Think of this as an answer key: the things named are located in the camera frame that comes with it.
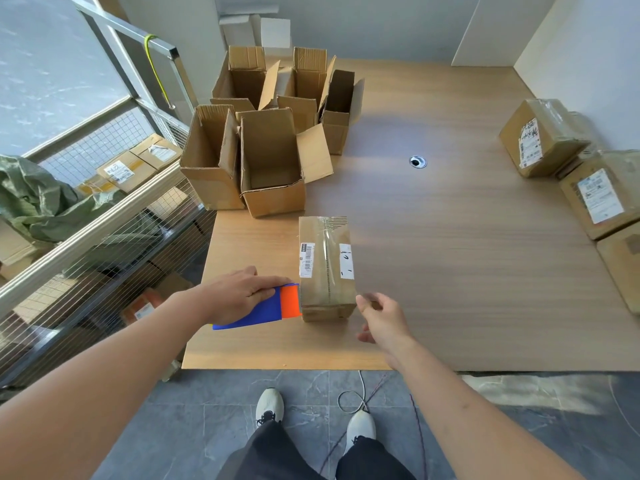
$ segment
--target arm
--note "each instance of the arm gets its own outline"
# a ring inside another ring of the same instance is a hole
[[[375,293],[357,302],[367,321],[358,339],[377,343],[403,375],[459,480],[584,480],[422,347],[395,301]]]
[[[290,282],[255,273],[249,266],[174,293],[2,405],[0,478],[90,478],[200,327],[235,322]]]

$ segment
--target leg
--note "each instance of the leg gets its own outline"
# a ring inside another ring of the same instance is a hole
[[[256,407],[259,427],[244,448],[231,453],[217,480],[324,480],[300,456],[281,425],[284,403],[273,388]]]
[[[358,411],[347,427],[347,446],[335,471],[337,480],[415,480],[376,439],[369,413]]]

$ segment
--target left hand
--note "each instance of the left hand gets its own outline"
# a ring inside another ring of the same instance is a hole
[[[244,318],[254,306],[274,295],[276,286],[291,283],[283,276],[258,276],[255,266],[223,274],[185,292],[202,325],[228,325]]]

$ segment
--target white wall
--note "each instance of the white wall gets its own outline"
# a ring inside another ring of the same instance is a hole
[[[556,0],[515,69],[539,98],[593,122],[613,149],[640,148],[640,0]]]
[[[479,0],[451,65],[512,67],[555,0]]]
[[[120,0],[120,3],[133,25],[178,48],[199,103],[209,103],[226,51],[214,0]]]
[[[450,63],[478,0],[216,0],[221,11],[280,5],[299,47],[354,59]]]

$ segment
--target black pants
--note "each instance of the black pants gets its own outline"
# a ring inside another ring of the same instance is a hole
[[[335,477],[337,480],[415,480],[382,443],[370,438],[358,439],[340,459]],[[302,459],[280,423],[268,421],[255,431],[244,448],[229,455],[218,480],[324,480],[324,477]]]

